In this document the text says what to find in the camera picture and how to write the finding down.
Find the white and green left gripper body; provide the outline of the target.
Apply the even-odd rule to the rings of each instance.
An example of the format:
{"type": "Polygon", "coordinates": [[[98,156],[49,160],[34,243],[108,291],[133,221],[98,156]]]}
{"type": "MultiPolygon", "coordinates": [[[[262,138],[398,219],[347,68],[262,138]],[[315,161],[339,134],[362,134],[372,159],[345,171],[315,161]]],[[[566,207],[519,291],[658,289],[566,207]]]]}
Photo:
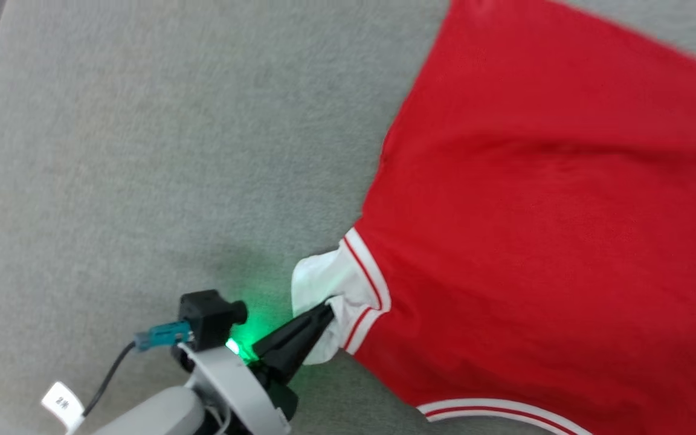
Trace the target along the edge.
{"type": "Polygon", "coordinates": [[[226,346],[194,352],[180,343],[174,350],[191,373],[186,388],[215,421],[215,433],[195,435],[291,435],[298,398],[288,384],[263,387],[260,359],[246,363],[226,346]]]}

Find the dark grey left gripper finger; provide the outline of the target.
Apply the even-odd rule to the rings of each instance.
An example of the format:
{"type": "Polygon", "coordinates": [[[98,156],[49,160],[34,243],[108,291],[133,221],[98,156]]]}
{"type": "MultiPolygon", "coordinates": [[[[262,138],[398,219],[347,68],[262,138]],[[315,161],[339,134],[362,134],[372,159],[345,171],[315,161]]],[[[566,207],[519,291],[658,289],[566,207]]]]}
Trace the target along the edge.
{"type": "Polygon", "coordinates": [[[262,385],[287,385],[331,320],[290,320],[262,338],[262,385]]]}
{"type": "Polygon", "coordinates": [[[254,342],[252,350],[268,366],[301,366],[333,319],[331,306],[321,303],[254,342]]]}

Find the red cloth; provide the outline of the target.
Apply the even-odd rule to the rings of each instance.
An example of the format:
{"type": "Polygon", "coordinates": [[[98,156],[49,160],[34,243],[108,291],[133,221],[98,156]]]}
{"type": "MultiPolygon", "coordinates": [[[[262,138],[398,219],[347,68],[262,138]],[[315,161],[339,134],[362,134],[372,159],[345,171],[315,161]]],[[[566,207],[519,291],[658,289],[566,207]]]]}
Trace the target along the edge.
{"type": "Polygon", "coordinates": [[[552,0],[452,0],[295,314],[429,421],[696,435],[696,58],[552,0]]]}

